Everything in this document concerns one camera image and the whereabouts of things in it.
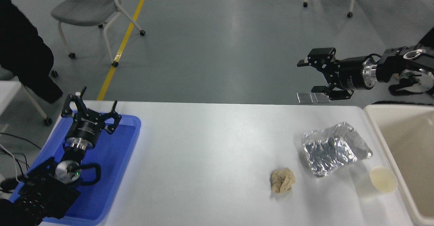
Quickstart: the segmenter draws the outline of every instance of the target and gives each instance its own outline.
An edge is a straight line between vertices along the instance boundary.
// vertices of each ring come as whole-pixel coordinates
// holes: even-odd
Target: aluminum foil
[[[372,150],[350,124],[304,133],[302,147],[310,170],[324,177],[345,164],[372,156]]]

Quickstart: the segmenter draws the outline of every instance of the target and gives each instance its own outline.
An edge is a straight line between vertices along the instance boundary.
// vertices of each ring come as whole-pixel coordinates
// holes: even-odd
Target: white cable
[[[12,159],[14,160],[14,166],[15,166],[15,179],[17,180],[17,182],[20,182],[20,180],[18,180],[18,169],[17,169],[17,163],[15,161],[15,156],[1,144],[0,147],[3,148],[3,150],[5,150],[10,156],[12,156]]]

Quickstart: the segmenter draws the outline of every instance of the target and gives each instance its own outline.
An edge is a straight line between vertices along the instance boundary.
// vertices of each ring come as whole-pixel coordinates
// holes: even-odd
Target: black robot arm
[[[13,203],[0,200],[0,225],[34,226],[39,225],[44,217],[62,218],[76,201],[80,192],[78,186],[91,186],[101,178],[99,164],[81,164],[87,150],[95,147],[102,130],[108,134],[118,127],[121,116],[115,111],[114,102],[109,113],[98,113],[88,109],[82,100],[86,87],[80,93],[68,95],[62,117],[73,118],[73,123],[65,136],[64,154],[57,163],[49,158],[28,172],[21,181],[24,185],[19,190],[20,197]],[[77,112],[70,108],[71,102],[77,106]],[[107,119],[113,118],[113,124],[106,125]],[[82,181],[84,169],[95,169],[93,181]]]
[[[312,66],[324,75],[328,86],[314,86],[313,93],[324,93],[331,100],[350,99],[354,90],[370,90],[377,81],[389,82],[398,74],[399,83],[389,86],[392,95],[420,94],[434,87],[434,50],[423,45],[386,50],[382,56],[336,60],[335,48],[312,49],[298,67]]]

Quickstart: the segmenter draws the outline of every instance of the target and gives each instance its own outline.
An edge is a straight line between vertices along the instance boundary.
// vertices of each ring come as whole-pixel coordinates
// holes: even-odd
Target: silver metal ring
[[[426,52],[425,49],[412,50],[412,51],[407,52],[407,53],[403,56],[403,58],[404,58],[404,59],[414,59],[414,58],[419,57],[421,54],[423,54],[423,53],[425,53],[425,52]]]

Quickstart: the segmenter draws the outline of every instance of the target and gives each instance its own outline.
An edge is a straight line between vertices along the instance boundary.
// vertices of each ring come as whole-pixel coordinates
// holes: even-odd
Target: paper cup
[[[394,173],[384,166],[373,167],[356,186],[361,197],[374,197],[395,191],[397,180]]]

